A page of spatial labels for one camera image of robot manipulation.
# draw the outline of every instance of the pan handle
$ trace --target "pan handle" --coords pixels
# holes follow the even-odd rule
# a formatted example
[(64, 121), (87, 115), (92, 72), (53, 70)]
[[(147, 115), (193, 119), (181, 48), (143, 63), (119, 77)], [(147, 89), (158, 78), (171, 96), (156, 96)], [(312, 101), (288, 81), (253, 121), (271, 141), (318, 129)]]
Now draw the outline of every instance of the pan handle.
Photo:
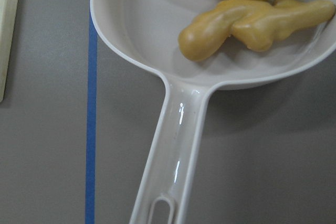
[(155, 206), (169, 206), (167, 224), (184, 223), (211, 89), (179, 81), (166, 96), (130, 224), (153, 224)]

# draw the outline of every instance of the white pan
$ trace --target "white pan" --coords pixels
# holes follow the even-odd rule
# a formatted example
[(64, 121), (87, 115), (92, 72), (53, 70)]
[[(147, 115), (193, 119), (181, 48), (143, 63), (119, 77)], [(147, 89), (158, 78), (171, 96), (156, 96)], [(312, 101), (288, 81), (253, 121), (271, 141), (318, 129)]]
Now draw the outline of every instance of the white pan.
[(91, 0), (101, 39), (125, 60), (159, 76), (166, 88), (130, 224), (152, 223), (160, 200), (170, 207), (168, 224), (184, 223), (205, 112), (215, 90), (252, 88), (300, 73), (336, 48), (334, 18), (262, 54), (230, 38), (201, 63), (185, 59), (178, 49), (180, 31), (219, 1)]

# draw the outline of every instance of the blue tape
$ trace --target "blue tape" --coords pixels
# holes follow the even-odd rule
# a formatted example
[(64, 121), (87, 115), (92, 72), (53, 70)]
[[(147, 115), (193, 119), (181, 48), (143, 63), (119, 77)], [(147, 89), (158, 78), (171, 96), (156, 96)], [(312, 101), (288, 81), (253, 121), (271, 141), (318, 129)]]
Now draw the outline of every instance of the blue tape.
[(97, 32), (89, 20), (85, 224), (94, 224), (96, 180)]

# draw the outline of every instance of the ginger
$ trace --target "ginger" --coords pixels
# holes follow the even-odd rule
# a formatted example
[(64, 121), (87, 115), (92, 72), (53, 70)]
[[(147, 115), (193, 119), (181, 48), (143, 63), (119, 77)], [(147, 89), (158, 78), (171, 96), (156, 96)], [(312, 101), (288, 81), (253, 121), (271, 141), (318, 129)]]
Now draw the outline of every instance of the ginger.
[(266, 51), (275, 40), (326, 22), (334, 14), (335, 5), (329, 0), (276, 0), (273, 5), (256, 0), (224, 0), (194, 18), (181, 31), (178, 43), (182, 54), (193, 61), (210, 57), (231, 35), (253, 51)]

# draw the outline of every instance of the gray surface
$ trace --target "gray surface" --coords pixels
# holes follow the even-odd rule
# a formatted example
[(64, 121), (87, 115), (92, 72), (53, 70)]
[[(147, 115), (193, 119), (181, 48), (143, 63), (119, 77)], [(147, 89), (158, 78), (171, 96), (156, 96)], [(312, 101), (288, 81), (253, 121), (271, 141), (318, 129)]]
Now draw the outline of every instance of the gray surface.
[[(0, 223), (84, 223), (88, 0), (19, 0)], [(127, 223), (164, 98), (99, 40), (96, 223)], [(336, 222), (336, 54), (210, 99), (187, 224)]]

